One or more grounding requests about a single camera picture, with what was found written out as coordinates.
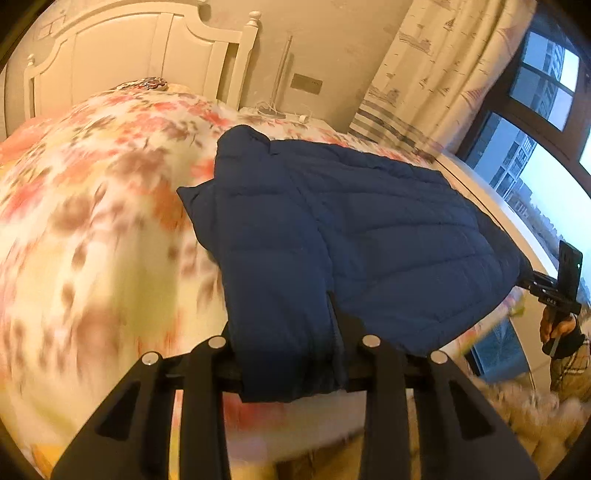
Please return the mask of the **right hand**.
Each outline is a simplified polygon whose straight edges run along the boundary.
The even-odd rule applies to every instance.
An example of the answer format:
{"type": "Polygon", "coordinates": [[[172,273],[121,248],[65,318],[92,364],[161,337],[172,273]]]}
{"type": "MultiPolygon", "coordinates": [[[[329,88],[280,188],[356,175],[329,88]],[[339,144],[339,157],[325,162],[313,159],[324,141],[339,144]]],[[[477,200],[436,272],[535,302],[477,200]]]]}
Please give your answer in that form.
{"type": "Polygon", "coordinates": [[[576,316],[566,315],[551,306],[546,306],[540,322],[540,340],[546,344],[552,339],[557,339],[572,332],[577,325],[576,316]]]}

